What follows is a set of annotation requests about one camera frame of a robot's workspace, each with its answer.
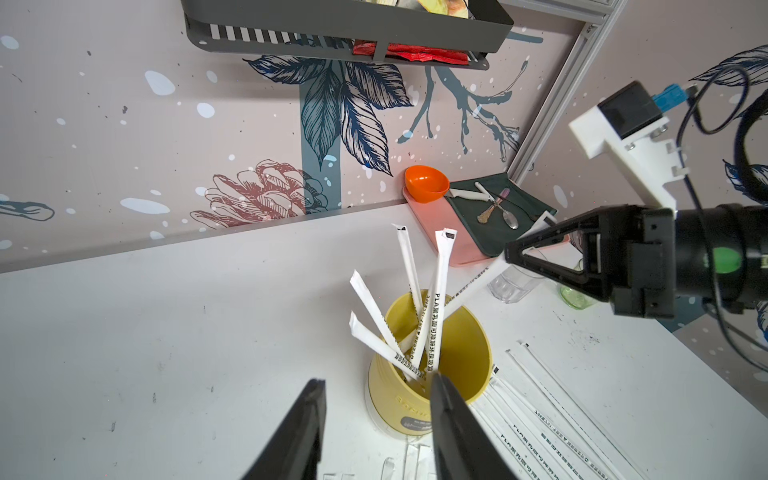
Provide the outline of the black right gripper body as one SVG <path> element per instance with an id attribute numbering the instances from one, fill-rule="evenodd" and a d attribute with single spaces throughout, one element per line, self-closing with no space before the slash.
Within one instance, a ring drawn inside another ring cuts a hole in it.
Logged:
<path id="1" fill-rule="evenodd" d="M 602 207 L 590 235 L 590 295 L 620 316 L 672 318 L 675 227 L 670 209 Z"/>

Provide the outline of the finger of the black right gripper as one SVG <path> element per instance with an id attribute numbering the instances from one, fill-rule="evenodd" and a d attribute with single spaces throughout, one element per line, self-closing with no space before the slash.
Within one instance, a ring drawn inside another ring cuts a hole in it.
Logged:
<path id="1" fill-rule="evenodd" d="M 507 264 L 574 264 L 581 255 L 583 264 L 600 263 L 600 220 L 597 210 L 559 223 L 547 220 L 536 224 L 503 249 Z"/>
<path id="2" fill-rule="evenodd" d="M 608 302 L 610 299 L 609 275 L 589 259 L 582 261 L 581 269 L 561 266 L 526 254 L 507 254 L 506 262 L 553 280 L 597 301 Z"/>

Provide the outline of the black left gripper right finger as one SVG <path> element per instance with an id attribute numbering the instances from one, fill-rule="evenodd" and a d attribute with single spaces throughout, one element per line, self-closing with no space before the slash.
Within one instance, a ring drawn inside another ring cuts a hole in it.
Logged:
<path id="1" fill-rule="evenodd" d="M 451 380 L 432 377 L 430 413 L 439 480 L 517 479 Z"/>

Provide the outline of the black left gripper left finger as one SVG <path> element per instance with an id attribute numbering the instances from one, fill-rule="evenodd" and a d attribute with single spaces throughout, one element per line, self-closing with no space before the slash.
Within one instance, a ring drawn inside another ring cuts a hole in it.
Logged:
<path id="1" fill-rule="evenodd" d="M 242 479 L 315 480 L 326 412 L 325 381 L 311 379 Z"/>

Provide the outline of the twelfth straw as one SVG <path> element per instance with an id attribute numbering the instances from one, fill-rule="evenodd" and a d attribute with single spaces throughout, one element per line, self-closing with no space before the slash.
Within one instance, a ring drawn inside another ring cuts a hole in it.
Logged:
<path id="1" fill-rule="evenodd" d="M 534 222 L 533 226 L 522 235 L 522 237 L 525 238 L 530 236 L 534 232 L 539 232 L 545 228 L 554 226 L 556 223 L 557 221 L 555 220 L 555 217 L 549 212 L 545 211 Z M 409 252 L 410 253 L 408 255 L 410 255 L 410 258 L 406 261 L 406 271 L 408 273 L 413 273 L 415 272 L 415 264 L 412 258 L 412 249 L 409 250 Z M 443 309 L 444 319 L 447 320 L 459 308 L 463 307 L 464 304 L 474 294 L 489 285 L 492 280 L 495 280 L 497 277 L 499 277 L 505 270 L 508 269 L 508 267 L 511 267 L 511 265 L 506 263 L 503 253 L 496 257 L 496 259 L 494 259 L 485 269 L 481 270 L 480 273 L 478 273 L 464 287 L 462 287 L 452 297 L 451 300 L 446 300 L 446 305 Z M 402 352 L 406 352 L 413 347 L 416 332 L 416 327 L 413 327 L 402 340 L 398 340 L 398 346 Z"/>

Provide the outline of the eleventh straw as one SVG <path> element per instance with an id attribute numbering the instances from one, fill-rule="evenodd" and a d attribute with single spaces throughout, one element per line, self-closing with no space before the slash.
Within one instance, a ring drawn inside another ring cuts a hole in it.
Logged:
<path id="1" fill-rule="evenodd" d="M 649 479 L 648 474 L 528 343 L 519 341 L 510 356 L 514 357 L 524 374 L 548 399 L 586 449 L 605 467 L 605 473 L 610 473 L 613 479 Z"/>

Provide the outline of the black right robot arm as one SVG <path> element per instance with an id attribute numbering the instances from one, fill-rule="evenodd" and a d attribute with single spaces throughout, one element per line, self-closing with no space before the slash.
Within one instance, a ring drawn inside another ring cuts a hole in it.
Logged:
<path id="1" fill-rule="evenodd" d="M 581 235 L 581 270 L 526 253 L 573 232 Z M 767 210 L 600 207 L 508 243 L 504 258 L 619 316 L 671 319 L 682 295 L 740 314 L 767 298 Z"/>

